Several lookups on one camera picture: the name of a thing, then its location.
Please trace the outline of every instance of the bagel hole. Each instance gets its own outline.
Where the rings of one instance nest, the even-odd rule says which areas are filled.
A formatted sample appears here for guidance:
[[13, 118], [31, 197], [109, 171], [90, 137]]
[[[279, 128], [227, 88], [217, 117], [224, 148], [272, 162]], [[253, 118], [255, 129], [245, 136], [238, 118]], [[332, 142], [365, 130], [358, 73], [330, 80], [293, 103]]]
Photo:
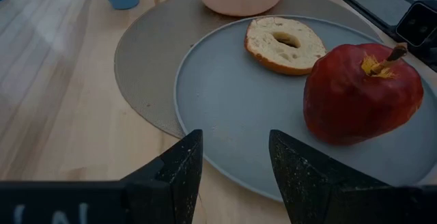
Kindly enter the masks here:
[[288, 55], [285, 54], [285, 53], [281, 53], [281, 54], [279, 54], [279, 56], [285, 58], [286, 60], [290, 60], [290, 58], [288, 57]]
[[299, 48], [300, 42], [296, 36], [292, 36], [285, 32], [273, 32], [272, 36], [275, 40], [282, 44], [286, 44], [287, 46], [293, 47], [293, 48]]

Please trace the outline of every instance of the apple skin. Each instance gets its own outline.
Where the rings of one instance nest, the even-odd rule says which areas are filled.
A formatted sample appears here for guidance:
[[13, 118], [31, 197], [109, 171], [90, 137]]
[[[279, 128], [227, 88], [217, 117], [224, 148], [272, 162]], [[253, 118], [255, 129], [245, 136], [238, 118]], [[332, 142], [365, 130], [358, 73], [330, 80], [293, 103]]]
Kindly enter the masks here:
[[393, 49], [381, 44], [344, 44], [315, 63], [305, 83], [304, 117], [308, 129], [333, 145], [352, 145], [406, 123], [421, 106], [417, 71], [403, 59], [389, 67], [389, 78], [369, 76], [366, 56], [385, 60]]

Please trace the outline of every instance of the wooden table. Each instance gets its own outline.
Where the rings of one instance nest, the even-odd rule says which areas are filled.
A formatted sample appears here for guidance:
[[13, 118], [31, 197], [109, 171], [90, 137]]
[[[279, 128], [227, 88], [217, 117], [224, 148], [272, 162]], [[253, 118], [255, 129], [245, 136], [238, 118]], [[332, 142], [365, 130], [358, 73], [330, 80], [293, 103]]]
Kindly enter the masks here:
[[[118, 179], [177, 141], [130, 108], [113, 71], [123, 32], [161, 1], [141, 0], [131, 10], [107, 0], [0, 2], [1, 179]], [[437, 74], [419, 67], [437, 85]], [[283, 204], [203, 165], [193, 223], [290, 222]]]

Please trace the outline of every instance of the round placemat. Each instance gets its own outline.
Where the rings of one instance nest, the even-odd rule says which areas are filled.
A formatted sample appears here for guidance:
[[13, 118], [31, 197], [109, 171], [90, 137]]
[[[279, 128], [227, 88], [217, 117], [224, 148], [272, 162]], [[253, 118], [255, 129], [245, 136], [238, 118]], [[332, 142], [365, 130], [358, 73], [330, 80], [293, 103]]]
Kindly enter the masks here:
[[[328, 0], [281, 0], [263, 14], [310, 16], [378, 38], [357, 15]], [[183, 137], [173, 105], [182, 58], [207, 33], [240, 19], [217, 14], [200, 0], [167, 0], [152, 8], [126, 30], [115, 52], [115, 78], [123, 97], [148, 122]]]

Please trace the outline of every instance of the bagel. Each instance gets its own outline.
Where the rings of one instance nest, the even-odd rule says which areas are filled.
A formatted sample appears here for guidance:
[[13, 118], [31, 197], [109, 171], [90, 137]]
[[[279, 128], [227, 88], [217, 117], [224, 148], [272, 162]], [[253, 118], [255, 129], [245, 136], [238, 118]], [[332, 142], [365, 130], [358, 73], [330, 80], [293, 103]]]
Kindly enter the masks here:
[[309, 74], [325, 56], [322, 40], [297, 20], [265, 17], [252, 20], [244, 47], [263, 66], [281, 74]]

